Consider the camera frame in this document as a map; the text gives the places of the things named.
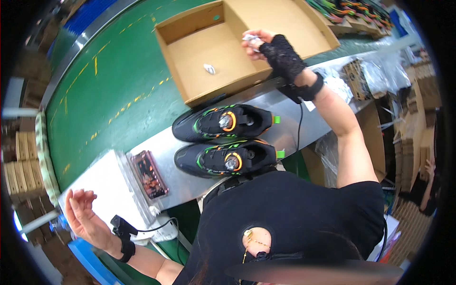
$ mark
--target black fingerless glove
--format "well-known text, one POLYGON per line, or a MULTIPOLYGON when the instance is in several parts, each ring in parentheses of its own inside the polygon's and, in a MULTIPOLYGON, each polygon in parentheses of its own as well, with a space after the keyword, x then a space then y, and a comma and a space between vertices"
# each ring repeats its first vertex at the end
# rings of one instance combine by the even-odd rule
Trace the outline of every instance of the black fingerless glove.
POLYGON ((285 78, 288 84, 293 83, 296 76, 307 67, 284 35, 275 35, 271 43, 265 42, 259 51, 267 58, 276 74, 285 78))

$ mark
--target woman's left hand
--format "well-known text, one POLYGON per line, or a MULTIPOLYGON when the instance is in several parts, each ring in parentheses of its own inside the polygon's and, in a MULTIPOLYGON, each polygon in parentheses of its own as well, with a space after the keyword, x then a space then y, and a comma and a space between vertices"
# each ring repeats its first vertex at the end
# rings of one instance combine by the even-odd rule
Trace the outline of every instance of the woman's left hand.
POLYGON ((435 174, 435 162, 434 159, 431 159, 430 161, 426 159, 426 172, 429 173, 429 177, 434 177, 435 174))
POLYGON ((116 236, 109 227, 92 211, 92 202, 97 198, 93 191, 83 189, 68 191, 65 213, 73 232, 91 245, 104 251, 114 247, 116 236))

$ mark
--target woman's right hand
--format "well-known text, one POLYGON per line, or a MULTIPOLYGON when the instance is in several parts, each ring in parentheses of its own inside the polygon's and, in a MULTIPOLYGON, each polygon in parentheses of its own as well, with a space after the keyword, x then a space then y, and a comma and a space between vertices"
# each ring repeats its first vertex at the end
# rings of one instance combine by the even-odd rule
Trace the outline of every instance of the woman's right hand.
POLYGON ((92 211, 92 202, 97 198, 93 191, 83 189, 68 192, 65 213, 73 232, 91 245, 108 251, 114 246, 116 236, 92 211))
POLYGON ((316 81, 316 75, 312 71, 307 71, 309 76, 303 74, 302 71, 307 65, 284 35, 265 29, 248 30, 243 33, 243 36, 247 34, 260 38, 260 41, 250 40, 241 43, 251 60, 267 60, 276 74, 285 78, 287 83, 294 83, 297 86, 311 86, 316 81))
POLYGON ((246 49, 246 52, 247 52, 247 55, 250 57, 251 60, 266 60, 266 57, 262 54, 262 53, 259 53, 259 52, 255 52, 253 49, 257 49, 259 50, 259 47, 267 42, 267 43, 271 43, 272 42, 272 39, 274 38, 275 35, 277 35, 277 33, 274 33, 273 31, 269 31, 269 30, 265 30, 265 29, 259 29, 259 30, 248 30, 248 31, 245 31, 243 34, 242 34, 242 37, 244 37, 245 35, 253 35, 253 36, 258 36, 261 41, 243 41, 242 42, 242 47, 245 47, 246 49))

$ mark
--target woman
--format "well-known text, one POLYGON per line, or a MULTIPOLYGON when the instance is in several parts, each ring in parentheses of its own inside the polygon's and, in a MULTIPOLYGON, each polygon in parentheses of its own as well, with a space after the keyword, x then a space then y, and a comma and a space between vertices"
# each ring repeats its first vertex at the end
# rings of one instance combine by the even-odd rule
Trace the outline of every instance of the woman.
MULTIPOLYGON (((266 30, 246 34, 261 39, 242 43, 252 60, 267 60, 298 87, 317 85, 318 75, 305 68, 283 35, 266 30)), ((138 245, 128 264, 163 285, 239 284, 224 270, 278 254, 366 259, 383 236, 383 193, 363 134, 350 107, 327 86, 304 97, 338 137, 338 189, 313 185, 286 171, 262 174, 206 202, 185 267, 138 245)), ((95 198, 90 191, 70 191, 70 226, 93 246, 121 259, 121 240, 91 209, 95 198)))

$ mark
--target necklace pendant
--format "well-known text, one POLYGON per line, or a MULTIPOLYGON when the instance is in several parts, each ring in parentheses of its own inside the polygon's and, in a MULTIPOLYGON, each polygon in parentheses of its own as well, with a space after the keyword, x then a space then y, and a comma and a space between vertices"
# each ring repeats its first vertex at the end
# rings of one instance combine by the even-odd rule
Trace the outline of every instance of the necklace pendant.
POLYGON ((244 236, 246 236, 248 238, 252 237, 252 235, 253 235, 253 232, 249 229, 244 232, 244 236))

